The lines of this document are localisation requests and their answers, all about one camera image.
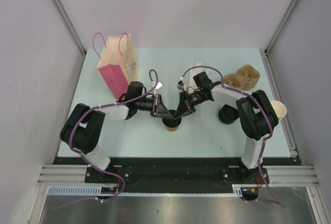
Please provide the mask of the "pink paper gift bag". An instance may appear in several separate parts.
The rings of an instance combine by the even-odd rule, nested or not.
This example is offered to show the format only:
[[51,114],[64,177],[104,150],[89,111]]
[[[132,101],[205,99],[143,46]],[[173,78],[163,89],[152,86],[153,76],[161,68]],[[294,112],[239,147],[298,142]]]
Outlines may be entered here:
[[102,51],[94,50],[99,58],[97,69],[114,98],[118,100],[127,91],[130,82],[138,79],[135,45],[132,35],[127,33],[109,36],[102,41]]

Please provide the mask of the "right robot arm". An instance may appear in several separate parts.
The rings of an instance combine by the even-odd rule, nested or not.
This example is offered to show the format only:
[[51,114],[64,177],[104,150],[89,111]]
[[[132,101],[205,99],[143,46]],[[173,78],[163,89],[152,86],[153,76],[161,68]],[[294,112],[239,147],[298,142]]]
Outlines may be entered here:
[[232,124],[240,121],[240,126],[246,135],[244,153],[241,157],[239,179],[251,183],[257,178],[257,170],[262,174],[263,152],[266,141],[273,135],[279,119],[269,98],[263,90],[253,93],[241,91],[223,83],[222,80],[212,82],[206,72],[193,77],[197,90],[188,93],[184,90],[183,77],[177,83],[180,90],[179,103],[174,113],[174,119],[183,118],[195,112],[195,106],[214,101],[223,103],[218,112],[220,121]]

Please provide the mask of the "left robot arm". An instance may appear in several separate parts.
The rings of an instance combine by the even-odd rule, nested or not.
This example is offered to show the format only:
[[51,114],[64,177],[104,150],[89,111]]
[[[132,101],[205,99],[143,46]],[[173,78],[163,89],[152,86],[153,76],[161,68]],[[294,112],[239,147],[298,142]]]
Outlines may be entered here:
[[147,111],[152,117],[173,119],[173,114],[164,106],[161,95],[143,93],[144,85],[138,81],[130,82],[127,92],[113,105],[91,109],[79,103],[60,132],[61,141],[97,168],[96,176],[102,182],[114,177],[114,169],[109,167],[111,159],[98,145],[104,121],[124,121],[132,118],[137,111]]

